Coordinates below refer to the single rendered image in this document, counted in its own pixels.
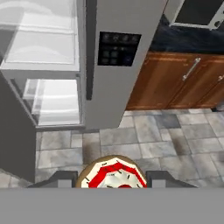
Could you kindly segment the red and white frosted cupcake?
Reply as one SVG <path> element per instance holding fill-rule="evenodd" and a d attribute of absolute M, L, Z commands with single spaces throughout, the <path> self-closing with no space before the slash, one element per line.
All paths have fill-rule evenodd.
<path fill-rule="evenodd" d="M 146 188 L 147 180 L 140 167 L 121 155 L 99 157 L 80 173 L 78 188 Z"/>

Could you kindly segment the grey fridge door with panel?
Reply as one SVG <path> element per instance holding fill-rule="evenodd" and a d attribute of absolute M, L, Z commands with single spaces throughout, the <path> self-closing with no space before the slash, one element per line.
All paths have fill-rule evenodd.
<path fill-rule="evenodd" d="M 168 0 L 97 0 L 88 130 L 119 126 Z"/>

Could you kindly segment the brown wooden cupboard door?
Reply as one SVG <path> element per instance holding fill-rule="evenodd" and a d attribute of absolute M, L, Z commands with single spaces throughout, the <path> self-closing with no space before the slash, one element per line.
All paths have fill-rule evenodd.
<path fill-rule="evenodd" d="M 148 52 L 126 109 L 165 109 L 198 57 L 190 53 Z"/>
<path fill-rule="evenodd" d="M 170 109 L 192 109 L 224 75 L 224 56 L 201 55 L 200 63 L 183 81 L 183 87 L 169 104 Z"/>

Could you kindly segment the grey fridge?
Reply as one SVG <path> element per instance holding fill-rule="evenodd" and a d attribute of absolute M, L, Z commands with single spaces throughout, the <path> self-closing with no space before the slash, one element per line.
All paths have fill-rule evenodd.
<path fill-rule="evenodd" d="M 83 125 L 84 0 L 0 0 L 0 72 L 35 126 Z"/>

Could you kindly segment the open grey fridge door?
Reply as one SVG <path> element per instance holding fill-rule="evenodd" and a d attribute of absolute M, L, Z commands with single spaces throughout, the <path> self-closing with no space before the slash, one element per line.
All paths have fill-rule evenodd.
<path fill-rule="evenodd" d="M 0 72 L 0 169 L 35 181 L 36 129 L 19 95 Z"/>

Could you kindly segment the silver microwave oven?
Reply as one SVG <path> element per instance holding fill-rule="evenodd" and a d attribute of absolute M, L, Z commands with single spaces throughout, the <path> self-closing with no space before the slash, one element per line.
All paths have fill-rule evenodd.
<path fill-rule="evenodd" d="M 224 22 L 224 0 L 168 0 L 169 26 L 216 30 Z"/>

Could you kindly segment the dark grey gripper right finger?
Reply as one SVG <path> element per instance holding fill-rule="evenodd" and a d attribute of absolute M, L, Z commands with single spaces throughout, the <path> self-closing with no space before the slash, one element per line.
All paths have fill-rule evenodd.
<path fill-rule="evenodd" d="M 168 171 L 147 171 L 145 177 L 148 188 L 194 188 L 194 185 L 175 179 Z"/>

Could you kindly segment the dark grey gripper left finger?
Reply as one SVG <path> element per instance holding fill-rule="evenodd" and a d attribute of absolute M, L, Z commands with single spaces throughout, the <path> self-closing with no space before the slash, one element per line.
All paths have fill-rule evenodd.
<path fill-rule="evenodd" d="M 29 185 L 29 188 L 75 188 L 77 179 L 77 171 L 56 171 L 49 179 Z"/>

